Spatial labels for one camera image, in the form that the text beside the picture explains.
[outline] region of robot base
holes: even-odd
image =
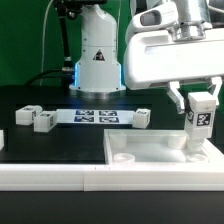
[[[77,89],[74,85],[69,86],[70,95],[88,99],[108,100],[120,96],[125,96],[126,87],[122,86],[119,90],[111,92],[90,92]]]

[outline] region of white plastic tray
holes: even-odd
[[[207,139],[200,151],[188,149],[185,131],[105,130],[104,148],[108,164],[126,166],[130,156],[134,158],[135,165],[143,163],[148,165],[151,163],[224,163],[224,155]],[[121,156],[123,154],[124,160],[116,159],[119,154]]]

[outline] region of cable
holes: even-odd
[[[36,79],[41,79],[43,76],[48,75],[50,73],[56,73],[56,72],[61,72],[62,69],[50,69],[45,72],[41,72],[40,74],[34,76],[32,79],[28,80],[24,85],[25,86],[30,86]]]
[[[211,6],[211,5],[209,5],[208,8],[210,10],[214,11],[214,12],[218,12],[218,13],[224,14],[224,10],[222,10],[222,9],[215,8],[215,7]]]
[[[43,23],[43,33],[42,33],[42,58],[41,58],[41,72],[44,71],[44,60],[45,60],[45,36],[46,36],[46,25],[50,7],[54,0],[51,0],[46,8],[44,15],[44,23]]]
[[[119,1],[119,9],[118,9],[118,17],[117,17],[117,47],[116,47],[116,53],[118,56],[118,38],[119,38],[119,27],[120,27],[120,17],[121,17],[121,0]]]

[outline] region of black cable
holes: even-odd
[[[61,71],[62,71],[61,68],[60,68],[60,69],[59,69],[59,68],[56,68],[56,69],[50,69],[50,70],[47,70],[47,71],[45,71],[45,72],[42,72],[42,73],[40,73],[40,74],[34,76],[32,79],[28,80],[24,85],[25,85],[25,86],[30,86],[30,84],[32,84],[36,79],[40,79],[40,78],[42,78],[43,76],[48,75],[48,74],[50,74],[50,73],[56,73],[56,72],[61,72]]]

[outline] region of warning label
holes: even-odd
[[[94,61],[105,61],[104,56],[99,49],[99,51],[96,53],[95,57],[93,58]]]

